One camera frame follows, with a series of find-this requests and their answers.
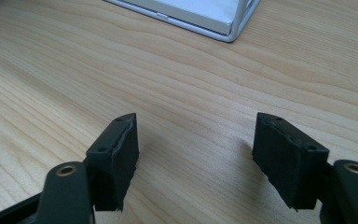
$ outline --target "light wood surface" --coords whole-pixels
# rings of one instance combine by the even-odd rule
[[[0,0],[0,211],[135,112],[124,211],[97,223],[318,223],[253,162],[258,111],[358,161],[358,1],[261,1],[226,44],[99,0]]]

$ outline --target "black plastic part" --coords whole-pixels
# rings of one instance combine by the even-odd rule
[[[40,193],[0,212],[0,224],[34,223]]]
[[[66,162],[48,172],[36,224],[94,223],[84,163]]]
[[[346,223],[358,223],[358,162],[336,161],[332,184]]]
[[[288,207],[313,209],[329,150],[286,120],[257,114],[253,156]]]
[[[136,115],[113,120],[89,148],[84,161],[96,211],[123,210],[138,157]]]

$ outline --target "black bracket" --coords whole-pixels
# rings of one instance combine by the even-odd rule
[[[136,115],[114,119],[86,154],[52,168],[42,193],[0,212],[0,224],[95,223],[93,206],[122,210],[139,157]]]
[[[322,223],[358,224],[358,162],[327,162],[329,150],[286,120],[258,113],[254,160],[288,207],[323,203]]]

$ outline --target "white object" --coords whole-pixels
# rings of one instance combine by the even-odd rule
[[[106,0],[201,35],[232,42],[260,0]]]

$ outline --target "wooden table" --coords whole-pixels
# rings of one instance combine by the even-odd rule
[[[135,112],[124,211],[97,223],[318,223],[252,160],[258,111],[358,161],[358,1],[262,1],[226,44],[99,0],[0,0],[0,211]]]

